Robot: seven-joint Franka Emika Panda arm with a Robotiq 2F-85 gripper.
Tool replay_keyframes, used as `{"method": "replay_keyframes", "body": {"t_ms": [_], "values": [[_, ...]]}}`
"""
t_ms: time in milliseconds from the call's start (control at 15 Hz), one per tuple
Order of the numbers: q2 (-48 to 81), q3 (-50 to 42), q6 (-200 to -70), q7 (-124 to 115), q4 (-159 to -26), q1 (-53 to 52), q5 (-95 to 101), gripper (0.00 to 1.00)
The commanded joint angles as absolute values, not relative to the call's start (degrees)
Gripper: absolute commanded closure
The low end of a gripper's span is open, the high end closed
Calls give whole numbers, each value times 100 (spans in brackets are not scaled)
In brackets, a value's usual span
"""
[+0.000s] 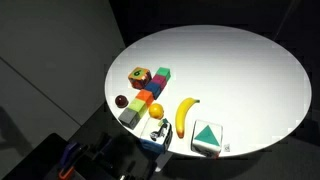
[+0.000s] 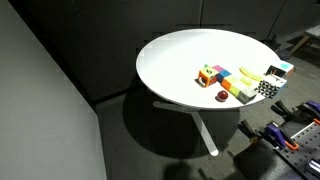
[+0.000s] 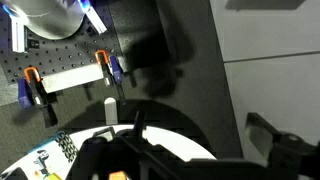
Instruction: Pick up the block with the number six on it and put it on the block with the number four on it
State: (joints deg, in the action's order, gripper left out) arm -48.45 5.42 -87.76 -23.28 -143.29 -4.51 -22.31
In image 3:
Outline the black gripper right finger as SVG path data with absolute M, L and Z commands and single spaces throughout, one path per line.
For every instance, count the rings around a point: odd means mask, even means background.
M 267 160 L 267 180 L 320 180 L 320 149 L 298 135 L 277 130 L 256 112 L 246 117 L 245 134 Z

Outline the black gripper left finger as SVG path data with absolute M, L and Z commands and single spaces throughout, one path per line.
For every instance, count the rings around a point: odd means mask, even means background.
M 130 180 L 186 180 L 184 161 L 161 145 L 151 145 L 136 129 L 87 138 L 81 145 L 66 180 L 115 180 L 123 173 Z

